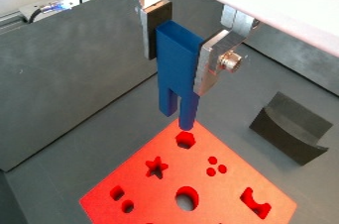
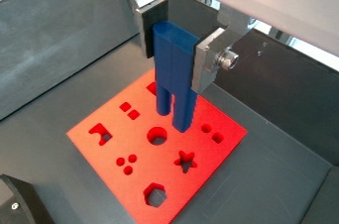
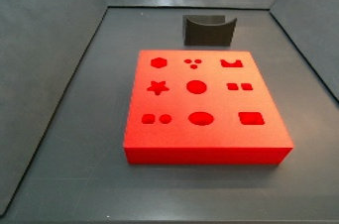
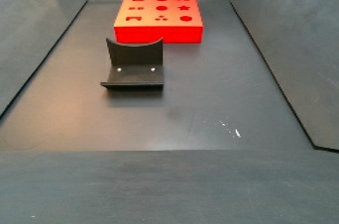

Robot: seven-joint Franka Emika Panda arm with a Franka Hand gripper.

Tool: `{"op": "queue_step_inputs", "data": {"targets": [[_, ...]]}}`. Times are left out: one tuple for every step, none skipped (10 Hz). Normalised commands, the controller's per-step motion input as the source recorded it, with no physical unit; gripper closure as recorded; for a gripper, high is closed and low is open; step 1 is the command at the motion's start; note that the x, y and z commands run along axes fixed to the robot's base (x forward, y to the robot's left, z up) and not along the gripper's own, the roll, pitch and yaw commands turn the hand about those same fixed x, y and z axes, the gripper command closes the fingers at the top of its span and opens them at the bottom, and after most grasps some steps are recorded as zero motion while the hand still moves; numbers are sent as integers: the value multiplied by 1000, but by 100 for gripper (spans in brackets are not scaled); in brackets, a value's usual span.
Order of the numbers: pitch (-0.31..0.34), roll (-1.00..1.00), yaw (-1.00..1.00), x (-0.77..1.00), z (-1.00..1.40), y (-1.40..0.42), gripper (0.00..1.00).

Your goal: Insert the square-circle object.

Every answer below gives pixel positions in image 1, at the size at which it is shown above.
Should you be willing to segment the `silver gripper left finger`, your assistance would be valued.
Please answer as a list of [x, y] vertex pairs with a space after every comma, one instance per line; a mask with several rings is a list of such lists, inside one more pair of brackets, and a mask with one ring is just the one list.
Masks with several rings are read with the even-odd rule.
[[156, 27], [172, 19], [172, 2], [168, 0], [135, 0], [140, 19], [144, 56], [156, 58]]

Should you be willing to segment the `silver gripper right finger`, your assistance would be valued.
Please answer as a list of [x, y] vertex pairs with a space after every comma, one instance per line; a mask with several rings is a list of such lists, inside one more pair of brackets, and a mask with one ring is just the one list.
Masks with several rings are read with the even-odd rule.
[[194, 91], [203, 96], [219, 79], [224, 69], [235, 72], [243, 58], [236, 54], [236, 48], [247, 39], [259, 24], [259, 20], [238, 9], [226, 5], [220, 23], [223, 29], [202, 44], [194, 83]]

